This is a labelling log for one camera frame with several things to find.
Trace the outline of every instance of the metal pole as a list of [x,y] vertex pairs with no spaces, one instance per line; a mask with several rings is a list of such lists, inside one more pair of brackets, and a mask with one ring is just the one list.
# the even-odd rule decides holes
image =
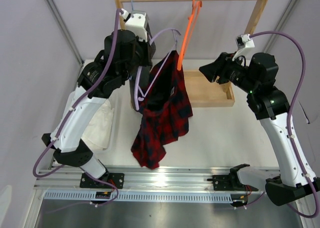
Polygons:
[[57,25],[59,26],[64,38],[65,38],[65,41],[67,42],[67,44],[69,45],[70,49],[72,50],[73,52],[73,55],[74,57],[76,58],[76,60],[78,61],[78,63],[82,66],[83,64],[83,59],[81,58],[81,55],[78,51],[78,48],[54,2],[54,0],[45,0],[45,2],[47,3],[55,21],[57,22]]

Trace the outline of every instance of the orange hanger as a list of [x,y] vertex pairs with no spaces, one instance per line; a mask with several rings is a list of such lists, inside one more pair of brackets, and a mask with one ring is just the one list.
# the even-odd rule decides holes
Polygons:
[[192,32],[194,32],[194,28],[195,28],[201,7],[202,7],[202,1],[196,2],[196,0],[192,0],[192,12],[191,12],[191,15],[188,17],[189,22],[188,22],[188,25],[185,30],[185,34],[184,34],[184,38],[183,38],[183,42],[182,42],[182,46],[181,46],[181,52],[180,52],[178,64],[176,67],[178,71],[181,71],[182,61],[184,60],[185,54],[187,52],[190,38],[192,36]]

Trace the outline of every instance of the white cloth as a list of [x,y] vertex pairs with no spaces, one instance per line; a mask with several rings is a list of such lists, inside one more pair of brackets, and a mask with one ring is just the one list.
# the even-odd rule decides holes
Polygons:
[[107,99],[96,111],[82,134],[82,140],[92,151],[108,149],[115,109]]

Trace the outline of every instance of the plastic hanger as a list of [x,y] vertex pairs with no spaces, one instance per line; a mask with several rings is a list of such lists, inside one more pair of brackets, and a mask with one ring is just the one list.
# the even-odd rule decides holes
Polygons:
[[178,40],[177,40],[177,37],[174,35],[174,32],[177,34],[177,35],[181,35],[180,32],[177,30],[177,29],[174,29],[174,28],[166,28],[166,29],[163,29],[161,31],[159,31],[151,40],[150,40],[150,45],[155,42],[155,39],[160,35],[162,34],[163,32],[166,32],[166,31],[172,31],[173,32],[173,39],[174,39],[174,45],[172,46],[171,50],[169,51],[169,53],[166,55],[162,65],[160,66],[158,72],[155,74],[151,84],[149,85],[148,89],[146,90],[145,93],[143,93],[142,89],[140,88],[139,86],[139,81],[140,81],[140,76],[141,76],[141,71],[143,69],[142,66],[139,66],[138,67],[138,71],[137,71],[137,74],[136,74],[136,79],[135,79],[135,84],[134,84],[134,106],[135,106],[135,110],[138,111],[140,108],[139,108],[139,102],[142,102],[145,97],[147,96],[148,92],[150,91],[151,87],[153,86],[155,80],[157,79],[159,73],[161,72],[164,64],[167,62],[167,59],[169,58],[169,55],[171,53],[171,51],[175,49],[177,49],[177,43],[178,43]]
[[194,32],[194,28],[195,28],[201,7],[202,7],[202,1],[196,2],[196,0],[192,0],[192,12],[191,12],[191,15],[188,17],[189,22],[185,30],[185,35],[184,35],[182,46],[181,46],[181,52],[180,52],[177,66],[176,66],[178,71],[181,71],[182,61],[184,60],[185,54],[187,52],[190,38],[192,36],[192,33]]

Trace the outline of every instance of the purple hanger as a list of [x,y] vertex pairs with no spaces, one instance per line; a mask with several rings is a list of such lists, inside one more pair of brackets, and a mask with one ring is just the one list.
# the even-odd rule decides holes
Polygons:
[[177,30],[177,29],[174,29],[174,28],[166,28],[166,29],[163,29],[161,31],[159,31],[151,40],[150,40],[150,45],[155,42],[155,39],[158,38],[159,35],[161,35],[163,32],[166,32],[166,31],[172,31],[172,34],[173,34],[173,39],[175,40],[175,44],[172,46],[171,50],[168,52],[168,54],[166,55],[165,59],[164,59],[164,62],[162,63],[162,65],[160,66],[160,69],[158,70],[158,72],[155,74],[155,77],[153,78],[151,84],[149,85],[148,89],[146,90],[145,94],[143,93],[142,89],[140,88],[139,86],[139,81],[140,81],[140,76],[141,76],[141,71],[142,71],[142,66],[139,66],[138,67],[138,71],[137,71],[137,74],[136,74],[136,79],[135,79],[135,84],[134,84],[134,105],[135,105],[135,110],[138,111],[139,110],[139,102],[142,102],[145,97],[147,96],[148,92],[150,91],[152,85],[154,84],[156,78],[158,77],[159,73],[161,72],[164,64],[167,62],[167,59],[169,58],[169,55],[171,53],[171,51],[173,51],[173,49],[177,49],[177,45],[178,45],[178,40],[175,36],[175,33],[176,32],[179,36],[181,36],[180,32]]

